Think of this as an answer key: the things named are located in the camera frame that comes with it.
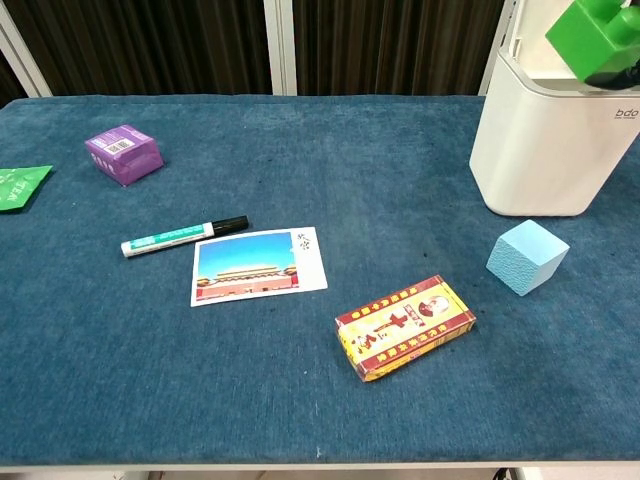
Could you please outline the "green right robot hand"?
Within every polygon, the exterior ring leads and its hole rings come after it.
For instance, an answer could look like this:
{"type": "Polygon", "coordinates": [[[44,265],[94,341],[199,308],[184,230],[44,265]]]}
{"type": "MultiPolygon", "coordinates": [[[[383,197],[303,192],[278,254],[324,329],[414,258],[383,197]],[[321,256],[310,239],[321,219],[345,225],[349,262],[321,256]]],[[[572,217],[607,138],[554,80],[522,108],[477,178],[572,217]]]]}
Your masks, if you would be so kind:
{"type": "Polygon", "coordinates": [[[573,1],[545,37],[581,83],[612,91],[639,85],[637,1],[573,1]]]}

